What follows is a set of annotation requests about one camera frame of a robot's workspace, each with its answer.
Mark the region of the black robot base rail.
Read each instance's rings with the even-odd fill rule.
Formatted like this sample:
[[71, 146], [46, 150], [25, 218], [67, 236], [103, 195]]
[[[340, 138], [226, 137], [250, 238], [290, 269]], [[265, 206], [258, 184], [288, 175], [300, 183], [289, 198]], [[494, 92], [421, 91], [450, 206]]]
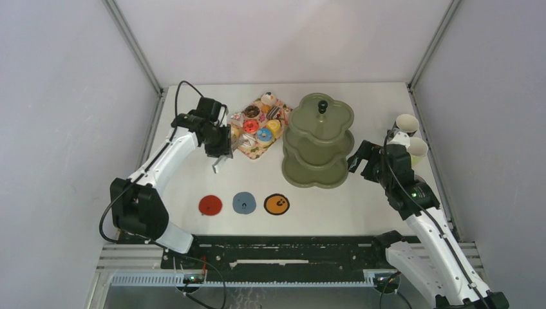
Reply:
[[164, 250], [163, 270], [205, 272], [219, 283], [356, 283], [392, 269], [378, 236], [197, 236], [189, 252]]

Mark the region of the chocolate striped cake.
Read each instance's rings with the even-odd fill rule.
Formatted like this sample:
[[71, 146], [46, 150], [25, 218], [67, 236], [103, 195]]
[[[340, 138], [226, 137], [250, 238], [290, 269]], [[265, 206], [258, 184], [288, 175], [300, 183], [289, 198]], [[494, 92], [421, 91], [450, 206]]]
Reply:
[[268, 120], [277, 119], [281, 108], [279, 106], [272, 106], [269, 112], [266, 114]]

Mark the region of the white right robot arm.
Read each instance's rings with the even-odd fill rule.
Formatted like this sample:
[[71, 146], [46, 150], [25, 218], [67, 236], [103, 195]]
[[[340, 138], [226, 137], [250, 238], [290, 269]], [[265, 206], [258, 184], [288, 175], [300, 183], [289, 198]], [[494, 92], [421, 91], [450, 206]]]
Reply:
[[417, 257], [406, 239], [393, 230], [374, 237], [373, 262], [381, 268], [393, 266], [432, 308], [508, 308], [504, 293], [492, 291], [470, 264], [439, 200], [415, 174], [406, 147], [365, 140], [349, 157], [349, 172], [356, 172], [362, 160], [366, 160], [362, 177], [384, 189], [389, 205], [412, 229], [431, 261]]

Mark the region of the silver serving tongs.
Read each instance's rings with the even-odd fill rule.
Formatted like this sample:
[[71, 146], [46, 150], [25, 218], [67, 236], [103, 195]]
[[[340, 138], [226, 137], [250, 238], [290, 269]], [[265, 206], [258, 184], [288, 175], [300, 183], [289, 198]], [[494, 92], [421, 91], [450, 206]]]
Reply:
[[212, 169], [215, 174], [218, 174], [220, 172], [220, 169], [223, 167], [228, 159], [233, 158], [233, 152], [237, 148], [239, 148], [239, 146], [241, 146], [246, 140], [247, 138], [244, 135], [240, 135], [239, 137], [235, 137], [234, 135], [232, 136], [228, 153], [221, 155], [212, 165]]

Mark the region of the yellow pudding cake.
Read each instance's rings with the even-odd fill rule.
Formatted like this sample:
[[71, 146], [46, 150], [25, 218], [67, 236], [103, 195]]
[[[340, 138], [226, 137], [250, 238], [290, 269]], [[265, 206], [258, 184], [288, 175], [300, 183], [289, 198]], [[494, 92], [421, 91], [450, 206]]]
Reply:
[[278, 119], [272, 119], [266, 123], [266, 128], [270, 130], [273, 135], [277, 135], [281, 131], [282, 125]]

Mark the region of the red donut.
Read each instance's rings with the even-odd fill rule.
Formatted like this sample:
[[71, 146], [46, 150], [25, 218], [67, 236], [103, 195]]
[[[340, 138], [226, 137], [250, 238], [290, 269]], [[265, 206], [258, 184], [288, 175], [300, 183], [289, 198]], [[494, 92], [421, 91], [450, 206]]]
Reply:
[[260, 128], [260, 123], [255, 119], [245, 120], [243, 130], [248, 134], [255, 134]]

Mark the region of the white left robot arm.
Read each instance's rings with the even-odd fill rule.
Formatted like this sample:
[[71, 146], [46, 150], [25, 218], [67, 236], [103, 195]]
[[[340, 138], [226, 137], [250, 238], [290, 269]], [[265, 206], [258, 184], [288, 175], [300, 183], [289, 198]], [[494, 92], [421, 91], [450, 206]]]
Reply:
[[196, 267], [202, 258], [192, 245], [193, 235], [175, 225], [162, 200], [174, 172], [199, 147], [211, 158], [232, 158], [228, 109], [213, 98], [202, 97], [195, 109], [178, 113], [160, 146], [127, 178], [110, 185], [111, 215], [116, 228], [176, 252], [185, 268]]

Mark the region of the light green mug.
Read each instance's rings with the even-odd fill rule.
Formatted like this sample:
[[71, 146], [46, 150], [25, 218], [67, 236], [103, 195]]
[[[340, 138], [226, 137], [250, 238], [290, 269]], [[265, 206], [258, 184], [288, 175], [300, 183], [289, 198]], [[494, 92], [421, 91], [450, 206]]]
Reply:
[[419, 137], [410, 137], [407, 152], [411, 156], [411, 166], [415, 168], [428, 155], [429, 145]]

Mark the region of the green three-tier dessert stand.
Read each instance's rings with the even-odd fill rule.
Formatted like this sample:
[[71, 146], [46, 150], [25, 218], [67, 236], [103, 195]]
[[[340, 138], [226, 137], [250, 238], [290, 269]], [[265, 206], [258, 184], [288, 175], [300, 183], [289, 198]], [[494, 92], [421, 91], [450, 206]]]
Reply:
[[295, 187], [333, 189], [348, 177], [353, 109], [324, 93], [303, 97], [283, 133], [282, 173]]

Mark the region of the black mug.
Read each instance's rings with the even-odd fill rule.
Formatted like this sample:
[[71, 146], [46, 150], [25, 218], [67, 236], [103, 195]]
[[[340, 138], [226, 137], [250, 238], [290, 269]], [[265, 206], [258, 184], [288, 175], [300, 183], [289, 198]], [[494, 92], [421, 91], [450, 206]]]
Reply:
[[414, 136], [420, 129], [419, 120], [410, 114], [399, 115], [393, 124], [393, 129], [402, 131], [408, 134], [408, 136]]

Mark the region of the blue frosted donut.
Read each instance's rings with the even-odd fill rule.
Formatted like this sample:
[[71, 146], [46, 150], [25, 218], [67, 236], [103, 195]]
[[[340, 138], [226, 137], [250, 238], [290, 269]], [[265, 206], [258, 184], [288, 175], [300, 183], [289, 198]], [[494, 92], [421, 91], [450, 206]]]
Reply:
[[262, 127], [256, 132], [256, 141], [261, 145], [269, 145], [274, 139], [274, 135], [267, 127]]

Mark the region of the chocolate donut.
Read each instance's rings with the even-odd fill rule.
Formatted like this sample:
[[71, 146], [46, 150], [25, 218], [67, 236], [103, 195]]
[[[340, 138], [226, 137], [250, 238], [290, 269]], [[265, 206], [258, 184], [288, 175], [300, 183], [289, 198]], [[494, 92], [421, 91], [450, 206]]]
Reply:
[[246, 119], [256, 119], [261, 114], [261, 110], [258, 106], [249, 105], [243, 110], [243, 114]]

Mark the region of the blue-grey round coaster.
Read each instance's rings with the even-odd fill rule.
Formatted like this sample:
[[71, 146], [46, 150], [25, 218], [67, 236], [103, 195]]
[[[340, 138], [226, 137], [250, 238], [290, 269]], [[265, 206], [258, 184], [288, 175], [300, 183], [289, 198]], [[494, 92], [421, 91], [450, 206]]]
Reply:
[[232, 208], [238, 214], [251, 214], [256, 210], [256, 199], [249, 192], [239, 192], [233, 197]]

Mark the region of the red round coaster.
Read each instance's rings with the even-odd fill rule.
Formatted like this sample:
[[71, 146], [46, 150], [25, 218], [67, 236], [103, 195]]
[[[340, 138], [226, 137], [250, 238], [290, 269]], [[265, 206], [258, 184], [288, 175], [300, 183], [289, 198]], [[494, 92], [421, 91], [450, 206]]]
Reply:
[[222, 201], [215, 195], [204, 196], [198, 204], [198, 210], [204, 216], [215, 216], [221, 212], [222, 208]]

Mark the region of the orange smiley coaster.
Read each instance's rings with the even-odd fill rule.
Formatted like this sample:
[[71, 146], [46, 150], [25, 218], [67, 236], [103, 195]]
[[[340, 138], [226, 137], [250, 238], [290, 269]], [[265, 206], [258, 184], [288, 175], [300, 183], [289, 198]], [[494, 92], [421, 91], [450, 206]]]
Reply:
[[289, 210], [290, 202], [286, 196], [275, 193], [265, 198], [263, 206], [267, 213], [280, 216]]

